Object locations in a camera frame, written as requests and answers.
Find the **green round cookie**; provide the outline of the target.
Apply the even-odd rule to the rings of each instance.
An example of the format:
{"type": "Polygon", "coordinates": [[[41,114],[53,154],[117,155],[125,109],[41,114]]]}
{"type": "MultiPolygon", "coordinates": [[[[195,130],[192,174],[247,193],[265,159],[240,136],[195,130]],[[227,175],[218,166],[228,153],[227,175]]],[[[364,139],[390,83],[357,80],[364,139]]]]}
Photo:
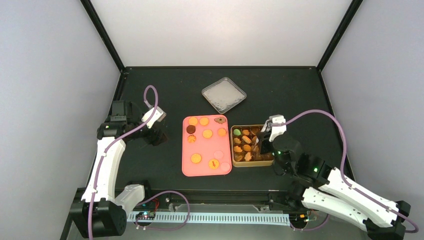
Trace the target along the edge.
{"type": "Polygon", "coordinates": [[[241,130],[240,130],[240,129],[235,128],[235,129],[233,130],[233,135],[234,135],[234,136],[241,136],[241,135],[242,135],[242,132],[241,132],[241,130]]]}

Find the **pink plastic tray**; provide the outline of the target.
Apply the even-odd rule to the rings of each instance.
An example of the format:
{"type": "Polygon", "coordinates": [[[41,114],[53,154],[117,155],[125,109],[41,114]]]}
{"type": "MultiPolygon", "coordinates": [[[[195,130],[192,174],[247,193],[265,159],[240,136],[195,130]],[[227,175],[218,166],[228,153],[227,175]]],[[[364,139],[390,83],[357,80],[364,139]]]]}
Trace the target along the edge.
{"type": "Polygon", "coordinates": [[[227,175],[230,172],[223,172],[220,170],[220,166],[217,169],[210,169],[208,162],[214,158],[215,151],[222,151],[224,157],[220,160],[220,165],[222,163],[231,164],[232,170],[232,154],[231,154],[231,144],[230,144],[230,129],[228,126],[228,120],[226,118],[226,123],[219,124],[214,121],[214,118],[224,117],[222,114],[216,115],[198,115],[198,116],[187,116],[182,121],[182,148],[181,148],[181,170],[182,173],[187,177],[203,177],[203,176],[218,176],[218,175],[227,175]],[[196,131],[193,135],[196,136],[196,141],[194,143],[188,143],[187,137],[189,134],[186,132],[186,128],[189,125],[188,120],[190,117],[198,118],[198,124],[195,126],[196,131]],[[202,117],[209,118],[209,124],[207,126],[202,126],[199,124],[199,119],[202,117]],[[218,129],[224,128],[227,130],[226,136],[219,136],[218,129]],[[204,130],[210,129],[213,131],[213,136],[209,139],[204,138],[202,133],[204,130]],[[202,160],[198,164],[191,162],[191,156],[193,154],[200,154],[202,160]]]}

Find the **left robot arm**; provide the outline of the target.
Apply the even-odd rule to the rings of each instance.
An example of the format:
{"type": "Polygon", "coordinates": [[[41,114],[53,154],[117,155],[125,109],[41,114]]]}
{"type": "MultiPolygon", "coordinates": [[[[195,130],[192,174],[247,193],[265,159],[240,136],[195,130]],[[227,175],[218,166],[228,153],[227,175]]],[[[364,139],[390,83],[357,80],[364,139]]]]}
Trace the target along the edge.
{"type": "Polygon", "coordinates": [[[72,203],[69,214],[81,236],[121,236],[127,217],[150,190],[146,180],[132,181],[116,195],[116,179],[126,145],[133,139],[144,139],[157,146],[167,137],[158,123],[166,113],[160,107],[148,105],[142,112],[131,101],[113,101],[104,123],[97,129],[97,153],[92,175],[82,197],[72,203]]]}

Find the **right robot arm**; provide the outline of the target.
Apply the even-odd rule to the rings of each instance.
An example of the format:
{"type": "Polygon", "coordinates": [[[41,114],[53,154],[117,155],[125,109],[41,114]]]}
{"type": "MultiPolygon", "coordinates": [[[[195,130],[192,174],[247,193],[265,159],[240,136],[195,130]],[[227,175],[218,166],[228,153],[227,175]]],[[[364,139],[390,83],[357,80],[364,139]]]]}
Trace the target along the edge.
{"type": "Polygon", "coordinates": [[[411,206],[381,197],[348,178],[341,169],[306,154],[289,134],[257,133],[260,154],[271,154],[274,163],[293,179],[285,204],[293,210],[308,208],[338,217],[367,233],[372,240],[402,240],[404,217],[411,206]]]}

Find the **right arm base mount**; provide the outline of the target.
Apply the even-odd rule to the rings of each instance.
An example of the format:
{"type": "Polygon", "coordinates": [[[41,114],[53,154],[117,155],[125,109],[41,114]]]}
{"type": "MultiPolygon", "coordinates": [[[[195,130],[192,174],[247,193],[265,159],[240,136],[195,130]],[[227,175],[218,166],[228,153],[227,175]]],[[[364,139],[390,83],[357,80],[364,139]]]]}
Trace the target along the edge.
{"type": "Polygon", "coordinates": [[[270,191],[267,196],[268,201],[265,201],[264,204],[273,211],[306,213],[313,210],[313,208],[305,207],[302,204],[304,198],[301,194],[288,191],[270,191]]]}

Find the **gold cookie tin box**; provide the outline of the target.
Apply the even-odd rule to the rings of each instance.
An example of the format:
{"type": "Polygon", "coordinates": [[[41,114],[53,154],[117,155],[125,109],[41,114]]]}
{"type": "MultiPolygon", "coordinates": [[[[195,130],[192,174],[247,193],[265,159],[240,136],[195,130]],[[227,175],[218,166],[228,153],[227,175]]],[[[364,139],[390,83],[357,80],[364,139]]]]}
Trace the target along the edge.
{"type": "Polygon", "coordinates": [[[271,166],[274,163],[274,156],[271,154],[259,154],[258,147],[258,138],[257,133],[262,129],[263,125],[253,124],[253,125],[233,125],[230,129],[230,150],[232,165],[234,167],[267,167],[271,166]],[[250,135],[248,135],[252,144],[245,144],[242,141],[242,135],[235,136],[233,134],[234,129],[249,130],[250,135]],[[241,138],[242,144],[234,144],[233,138],[241,138]]]}

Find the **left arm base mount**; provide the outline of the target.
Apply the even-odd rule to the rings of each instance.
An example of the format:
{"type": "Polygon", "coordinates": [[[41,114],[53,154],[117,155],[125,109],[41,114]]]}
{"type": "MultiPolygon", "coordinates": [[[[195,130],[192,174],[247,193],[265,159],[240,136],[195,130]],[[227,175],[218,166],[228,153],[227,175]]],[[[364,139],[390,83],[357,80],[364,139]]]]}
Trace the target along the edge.
{"type": "Polygon", "coordinates": [[[149,195],[145,199],[138,202],[132,210],[156,212],[160,208],[166,207],[166,198],[169,198],[171,194],[172,193],[170,190],[165,190],[149,195]]]}

